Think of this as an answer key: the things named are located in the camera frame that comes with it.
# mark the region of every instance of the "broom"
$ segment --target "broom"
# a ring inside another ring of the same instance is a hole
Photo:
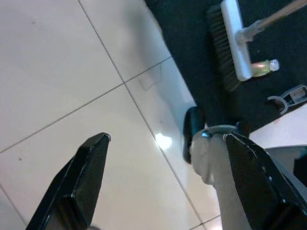
[[[231,92],[252,78],[247,42],[281,18],[303,8],[307,0],[295,0],[273,15],[244,28],[237,0],[224,0],[207,12],[224,88]]]

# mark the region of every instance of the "small bottle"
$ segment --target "small bottle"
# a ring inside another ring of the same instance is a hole
[[[270,72],[275,72],[279,70],[279,61],[277,59],[274,60],[266,60],[262,62],[257,62],[251,64],[253,77],[261,77],[267,75]]]

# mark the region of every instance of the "white surface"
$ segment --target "white surface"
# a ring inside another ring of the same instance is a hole
[[[1,184],[25,220],[55,174],[99,132],[112,141],[94,225],[187,230],[200,223],[124,86],[0,154]]]
[[[81,0],[126,81],[170,54],[143,0]]]
[[[24,230],[25,224],[0,188],[0,229]]]
[[[0,28],[0,151],[121,84],[77,1],[2,0]]]
[[[223,230],[222,219],[217,217],[205,224],[206,230]]]
[[[186,111],[194,101],[172,58],[127,83],[156,141],[199,212],[202,221],[220,214],[214,188],[205,185],[182,158],[182,129]],[[168,139],[169,148],[164,148]]]
[[[256,130],[250,139],[263,148],[307,144],[307,104]]]

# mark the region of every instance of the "dark mat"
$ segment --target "dark mat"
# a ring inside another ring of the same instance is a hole
[[[245,119],[256,130],[280,117],[267,97],[307,84],[307,8],[268,28],[249,44],[252,62],[278,59],[281,69],[242,83],[227,93],[219,83],[206,12],[221,0],[145,0],[163,31],[171,52],[208,125]],[[244,25],[281,9],[290,0],[239,0]]]

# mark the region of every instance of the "white tile floor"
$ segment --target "white tile floor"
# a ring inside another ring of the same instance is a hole
[[[214,189],[181,157],[194,101],[142,0],[2,0],[0,26],[0,229],[24,229],[54,175],[102,131],[112,142],[95,225],[221,229]],[[306,113],[252,138],[306,144]]]

